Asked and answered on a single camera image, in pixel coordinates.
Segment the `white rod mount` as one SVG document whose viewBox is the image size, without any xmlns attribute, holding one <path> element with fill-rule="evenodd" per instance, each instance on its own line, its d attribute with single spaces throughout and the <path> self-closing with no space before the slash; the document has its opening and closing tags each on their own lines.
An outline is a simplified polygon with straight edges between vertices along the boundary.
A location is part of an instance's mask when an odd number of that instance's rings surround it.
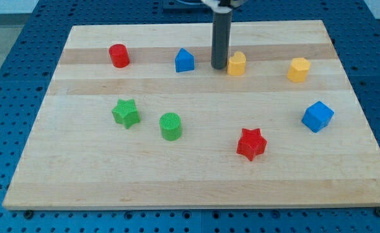
<svg viewBox="0 0 380 233">
<path fill-rule="evenodd" d="M 245 0 L 201 0 L 201 2 L 215 13 L 229 13 L 243 5 Z"/>
</svg>

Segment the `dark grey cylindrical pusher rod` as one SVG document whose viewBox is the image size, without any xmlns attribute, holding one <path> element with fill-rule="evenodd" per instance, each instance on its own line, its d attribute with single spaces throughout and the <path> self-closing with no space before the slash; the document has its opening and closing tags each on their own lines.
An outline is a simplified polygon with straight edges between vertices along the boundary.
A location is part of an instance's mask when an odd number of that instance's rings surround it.
<svg viewBox="0 0 380 233">
<path fill-rule="evenodd" d="M 215 13 L 212 22 L 211 66 L 222 70 L 227 67 L 232 11 Z"/>
</svg>

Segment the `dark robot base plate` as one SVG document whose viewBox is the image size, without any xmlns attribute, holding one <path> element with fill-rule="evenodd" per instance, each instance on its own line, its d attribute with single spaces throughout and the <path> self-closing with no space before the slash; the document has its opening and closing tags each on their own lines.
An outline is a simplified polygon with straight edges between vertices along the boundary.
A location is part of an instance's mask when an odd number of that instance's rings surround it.
<svg viewBox="0 0 380 233">
<path fill-rule="evenodd" d="M 211 13 L 211 9 L 202 0 L 162 0 L 161 2 L 162 11 L 166 13 Z"/>
</svg>

